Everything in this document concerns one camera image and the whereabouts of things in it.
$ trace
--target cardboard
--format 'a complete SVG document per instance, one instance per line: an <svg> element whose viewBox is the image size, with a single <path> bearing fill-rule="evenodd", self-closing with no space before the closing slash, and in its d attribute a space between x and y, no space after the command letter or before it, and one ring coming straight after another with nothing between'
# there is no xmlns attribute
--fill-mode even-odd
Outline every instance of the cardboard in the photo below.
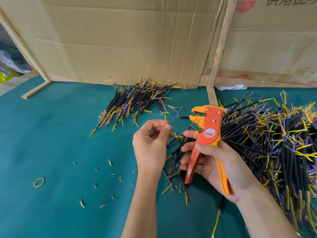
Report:
<svg viewBox="0 0 317 238"><path fill-rule="evenodd" d="M316 10L317 0L240 0L218 76L317 86Z"/></svg>
<svg viewBox="0 0 317 238"><path fill-rule="evenodd" d="M198 86L221 0L1 0L52 80Z"/></svg>

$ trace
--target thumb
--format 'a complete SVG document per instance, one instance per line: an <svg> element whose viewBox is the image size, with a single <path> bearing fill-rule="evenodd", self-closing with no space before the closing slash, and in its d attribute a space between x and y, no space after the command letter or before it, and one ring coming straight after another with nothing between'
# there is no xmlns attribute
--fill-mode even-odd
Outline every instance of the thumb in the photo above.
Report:
<svg viewBox="0 0 317 238"><path fill-rule="evenodd" d="M214 145L196 144L195 148L202 154L213 156L214 158L217 158L220 161L223 161L227 156L227 152L224 149Z"/></svg>
<svg viewBox="0 0 317 238"><path fill-rule="evenodd" d="M170 124L166 124L160 131L157 139L163 141L164 143L167 142L167 139L170 136L171 131L173 130L173 127Z"/></svg>

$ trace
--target yellow bag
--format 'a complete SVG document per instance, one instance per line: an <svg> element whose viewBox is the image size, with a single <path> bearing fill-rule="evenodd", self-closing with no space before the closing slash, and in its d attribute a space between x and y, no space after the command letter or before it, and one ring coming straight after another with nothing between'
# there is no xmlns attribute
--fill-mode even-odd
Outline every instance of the yellow bag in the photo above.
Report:
<svg viewBox="0 0 317 238"><path fill-rule="evenodd" d="M20 75L7 65L0 62L0 84L8 81L12 77L20 77Z"/></svg>

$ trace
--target hand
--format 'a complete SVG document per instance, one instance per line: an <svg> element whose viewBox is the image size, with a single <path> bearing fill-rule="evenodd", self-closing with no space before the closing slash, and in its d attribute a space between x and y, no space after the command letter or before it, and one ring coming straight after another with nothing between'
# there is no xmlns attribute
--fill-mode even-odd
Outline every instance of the hand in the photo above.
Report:
<svg viewBox="0 0 317 238"><path fill-rule="evenodd" d="M166 159L167 139L174 136L173 127L165 120L147 121L134 135L133 148L138 164L138 174L161 177Z"/></svg>
<svg viewBox="0 0 317 238"><path fill-rule="evenodd" d="M188 130L183 134L186 137L198 138L196 131ZM198 161L198 163L202 165L197 165L196 173L202 175L216 190L224 194L220 184L219 169L213 157L216 157L222 162L232 192L231 195L225 195L225 197L231 202L237 203L250 188L259 184L240 155L225 142L221 141L219 147L200 144L196 144L195 146L195 142L190 142L186 143L181 150L182 152L187 152L193 150L194 147L205 155ZM187 170L190 158L191 154L186 154L182 157L181 169Z"/></svg>

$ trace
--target forearm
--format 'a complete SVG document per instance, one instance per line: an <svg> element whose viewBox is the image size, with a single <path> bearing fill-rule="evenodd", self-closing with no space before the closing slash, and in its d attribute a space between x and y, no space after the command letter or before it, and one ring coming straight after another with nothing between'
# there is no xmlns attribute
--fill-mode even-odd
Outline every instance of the forearm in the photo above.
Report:
<svg viewBox="0 0 317 238"><path fill-rule="evenodd" d="M281 208L260 183L237 206L251 238L298 238Z"/></svg>
<svg viewBox="0 0 317 238"><path fill-rule="evenodd" d="M159 180L138 174L122 238L156 237L156 191Z"/></svg>

